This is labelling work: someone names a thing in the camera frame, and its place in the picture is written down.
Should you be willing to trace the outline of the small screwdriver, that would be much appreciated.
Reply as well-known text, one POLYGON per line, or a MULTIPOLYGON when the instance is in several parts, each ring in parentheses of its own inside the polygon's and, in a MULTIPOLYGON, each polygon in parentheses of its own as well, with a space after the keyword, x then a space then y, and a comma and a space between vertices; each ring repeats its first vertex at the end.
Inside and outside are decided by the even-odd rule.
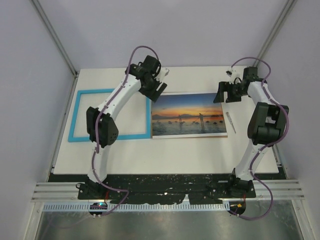
POLYGON ((231 125, 231 127, 232 127, 232 129, 233 129, 233 131, 234 131, 234 133, 236 134, 237 132, 236 132, 236 129, 235 129, 235 126, 234 126, 234 123, 233 123, 233 120, 232 120, 232 118, 231 118, 230 113, 229 113, 229 112, 226 112, 225 114, 226 114, 226 116, 227 116, 227 119, 228 119, 228 121, 229 121, 229 123, 230 123, 230 125, 231 125))

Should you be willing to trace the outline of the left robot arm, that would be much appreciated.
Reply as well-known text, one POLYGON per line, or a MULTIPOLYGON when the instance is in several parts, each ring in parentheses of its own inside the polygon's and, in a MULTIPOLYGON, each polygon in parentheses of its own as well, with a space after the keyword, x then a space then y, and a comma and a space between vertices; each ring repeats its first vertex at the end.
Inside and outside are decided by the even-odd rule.
POLYGON ((86 110, 86 131, 89 140, 96 144, 91 170, 79 191, 88 197, 102 199, 107 193, 103 181, 107 178, 107 159, 111 145, 118 138, 115 120, 118 114, 137 92, 156 102, 167 84, 162 82, 169 70, 162 69, 157 57, 147 55, 143 62, 129 63, 125 75, 110 96, 99 106, 86 110))

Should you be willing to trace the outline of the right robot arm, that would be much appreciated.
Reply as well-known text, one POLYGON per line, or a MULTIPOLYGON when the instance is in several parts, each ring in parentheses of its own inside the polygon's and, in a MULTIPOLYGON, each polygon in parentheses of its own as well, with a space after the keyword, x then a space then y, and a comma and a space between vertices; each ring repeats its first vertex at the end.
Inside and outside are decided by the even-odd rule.
POLYGON ((229 175, 225 189, 229 196, 241 198, 253 193, 253 179, 262 158, 287 133, 289 108, 273 98, 267 81, 258 76, 256 67, 246 67, 242 75, 230 67, 226 74, 230 80, 218 84, 214 103, 236 103, 248 96, 255 104, 247 128, 247 148, 229 175))

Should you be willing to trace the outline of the blue picture frame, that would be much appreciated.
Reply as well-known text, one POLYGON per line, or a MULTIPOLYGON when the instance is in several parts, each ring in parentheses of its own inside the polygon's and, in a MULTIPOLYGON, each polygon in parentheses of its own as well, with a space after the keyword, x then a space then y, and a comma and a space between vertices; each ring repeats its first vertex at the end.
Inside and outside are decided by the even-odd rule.
MULTIPOLYGON (((112 88, 79 90, 71 117, 68 141, 89 142, 86 111, 101 104, 112 88)), ((151 137, 151 101, 139 92, 135 93, 114 120, 119 130, 118 140, 140 140, 151 137)))

